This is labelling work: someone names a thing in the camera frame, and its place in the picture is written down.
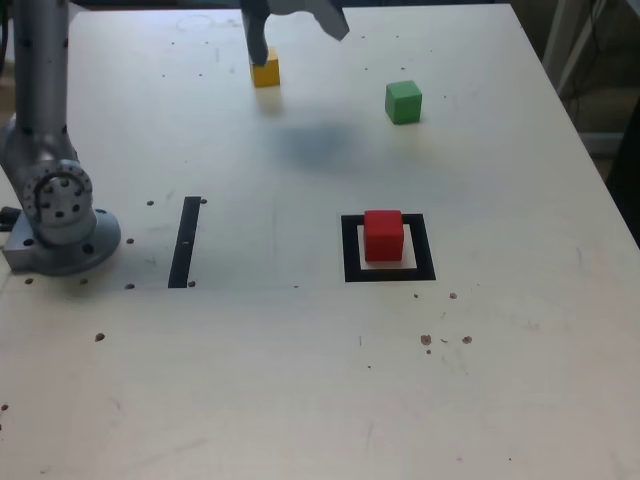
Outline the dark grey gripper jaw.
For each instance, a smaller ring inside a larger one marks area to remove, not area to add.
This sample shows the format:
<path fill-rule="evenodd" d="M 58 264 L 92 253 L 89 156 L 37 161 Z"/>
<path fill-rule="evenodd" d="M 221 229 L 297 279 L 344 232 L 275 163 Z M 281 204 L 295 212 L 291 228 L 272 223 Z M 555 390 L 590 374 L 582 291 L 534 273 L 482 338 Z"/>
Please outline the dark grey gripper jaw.
<path fill-rule="evenodd" d="M 268 59 L 265 25 L 271 15 L 267 0 L 241 0 L 241 14 L 251 62 L 264 66 Z"/>

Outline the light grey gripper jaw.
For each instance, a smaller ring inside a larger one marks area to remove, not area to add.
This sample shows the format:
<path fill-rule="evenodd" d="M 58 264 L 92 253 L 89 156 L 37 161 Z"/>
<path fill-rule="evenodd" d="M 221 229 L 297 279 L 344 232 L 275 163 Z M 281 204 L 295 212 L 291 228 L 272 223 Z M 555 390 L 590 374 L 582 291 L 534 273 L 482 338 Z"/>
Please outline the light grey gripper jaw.
<path fill-rule="evenodd" d="M 330 0 L 268 0 L 272 14 L 285 16 L 298 12 L 310 13 L 322 30 L 341 41 L 349 33 L 349 25 L 339 1 Z"/>

